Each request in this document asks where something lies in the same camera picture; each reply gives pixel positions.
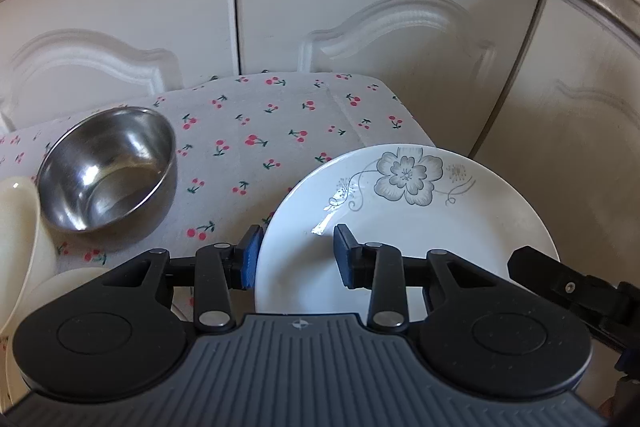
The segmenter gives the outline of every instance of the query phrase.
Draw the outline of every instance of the metal screw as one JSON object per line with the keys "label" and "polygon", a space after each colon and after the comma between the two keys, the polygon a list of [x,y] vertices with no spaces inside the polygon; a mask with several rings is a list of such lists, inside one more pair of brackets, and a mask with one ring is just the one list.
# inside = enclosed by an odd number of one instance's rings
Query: metal screw
{"label": "metal screw", "polygon": [[219,310],[211,310],[200,314],[198,320],[205,326],[222,327],[227,324],[231,317],[225,312]]}
{"label": "metal screw", "polygon": [[404,323],[404,315],[392,311],[378,312],[373,315],[373,321],[383,328],[397,328]]}

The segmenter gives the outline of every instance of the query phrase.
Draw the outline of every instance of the crosshair logo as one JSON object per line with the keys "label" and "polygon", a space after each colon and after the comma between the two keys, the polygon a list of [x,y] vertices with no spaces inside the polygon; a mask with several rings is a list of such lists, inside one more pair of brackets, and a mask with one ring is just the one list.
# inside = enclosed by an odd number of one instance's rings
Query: crosshair logo
{"label": "crosshair logo", "polygon": [[309,327],[311,324],[308,323],[305,319],[297,319],[291,323],[291,325],[296,328],[298,331]]}

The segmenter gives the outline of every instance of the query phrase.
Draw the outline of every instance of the cherry print tablecloth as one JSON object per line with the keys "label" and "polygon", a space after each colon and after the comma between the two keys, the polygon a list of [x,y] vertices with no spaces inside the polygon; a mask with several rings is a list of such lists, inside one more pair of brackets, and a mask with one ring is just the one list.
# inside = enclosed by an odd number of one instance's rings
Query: cherry print tablecloth
{"label": "cherry print tablecloth", "polygon": [[[126,250],[56,236],[59,271],[113,267],[153,247],[183,257],[209,243],[235,243],[250,225],[267,226],[288,191],[331,158],[382,143],[433,145],[380,80],[356,74],[221,78],[100,109],[117,105],[153,108],[174,126],[174,204],[155,232]],[[53,143],[100,109],[0,137],[0,178],[34,177]],[[176,292],[174,302],[189,318],[190,301],[190,289]]]}

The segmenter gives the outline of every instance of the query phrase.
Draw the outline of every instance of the white cabinet door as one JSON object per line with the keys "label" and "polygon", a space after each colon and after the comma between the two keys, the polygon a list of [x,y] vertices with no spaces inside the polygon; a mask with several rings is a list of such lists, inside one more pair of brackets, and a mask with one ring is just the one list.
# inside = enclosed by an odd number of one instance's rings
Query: white cabinet door
{"label": "white cabinet door", "polygon": [[234,0],[2,0],[1,124],[236,74],[234,20]]}
{"label": "white cabinet door", "polygon": [[469,152],[537,0],[238,0],[243,73],[380,78],[434,142]]}
{"label": "white cabinet door", "polygon": [[[476,159],[540,214],[562,261],[640,285],[640,50],[563,0],[547,0],[516,81]],[[580,393],[611,396],[598,346]]]}

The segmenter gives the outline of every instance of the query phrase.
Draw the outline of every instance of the gray ribbed panel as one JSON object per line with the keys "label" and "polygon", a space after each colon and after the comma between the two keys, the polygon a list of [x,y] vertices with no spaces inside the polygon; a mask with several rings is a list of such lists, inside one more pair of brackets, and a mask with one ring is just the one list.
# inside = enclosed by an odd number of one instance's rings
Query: gray ribbed panel
{"label": "gray ribbed panel", "polygon": [[156,388],[100,405],[29,395],[18,427],[600,427],[574,395],[497,403],[440,383],[407,341],[367,331],[355,315],[249,315],[200,337]]}

